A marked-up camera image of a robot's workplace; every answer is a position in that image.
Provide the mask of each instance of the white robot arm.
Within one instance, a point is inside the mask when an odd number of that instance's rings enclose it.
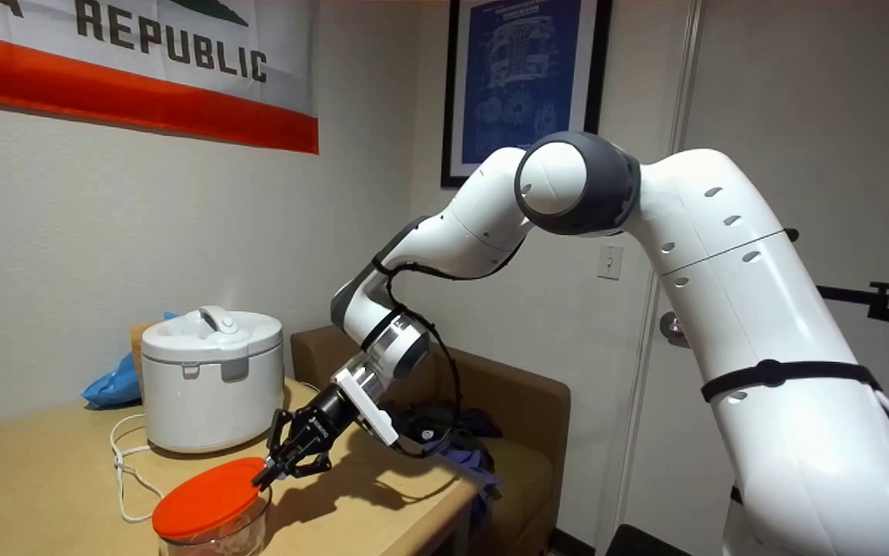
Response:
[[[260,485],[296,477],[296,459],[354,417],[393,446],[376,401],[426,353],[393,276],[485,278],[530,224],[630,231],[646,246],[735,463],[729,523],[744,529],[726,533],[729,553],[889,553],[889,409],[764,196],[721,151],[642,166],[586,134],[490,154],[440,217],[405,230],[333,296],[361,354],[295,417]]]

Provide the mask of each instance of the rice cooker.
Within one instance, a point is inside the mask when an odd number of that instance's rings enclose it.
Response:
[[[142,335],[146,434],[209,454],[262,437],[280,399],[280,320],[203,305]]]

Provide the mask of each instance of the black strap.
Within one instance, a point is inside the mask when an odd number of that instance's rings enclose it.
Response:
[[[764,358],[756,367],[740,367],[733,374],[723,374],[701,386],[705,401],[714,401],[715,394],[729,389],[747,389],[747,386],[782,386],[786,381],[805,381],[805,376],[842,376],[857,381],[874,389],[879,389],[878,376],[860,363],[842,363],[842,362],[774,362]]]

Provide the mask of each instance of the clear container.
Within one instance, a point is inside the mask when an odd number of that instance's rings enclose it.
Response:
[[[269,492],[254,489],[260,457],[212,466],[155,510],[160,556],[254,556],[265,544]]]

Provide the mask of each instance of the framed picture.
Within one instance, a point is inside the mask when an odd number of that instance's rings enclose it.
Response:
[[[442,183],[498,149],[599,129],[612,0],[452,0]]]

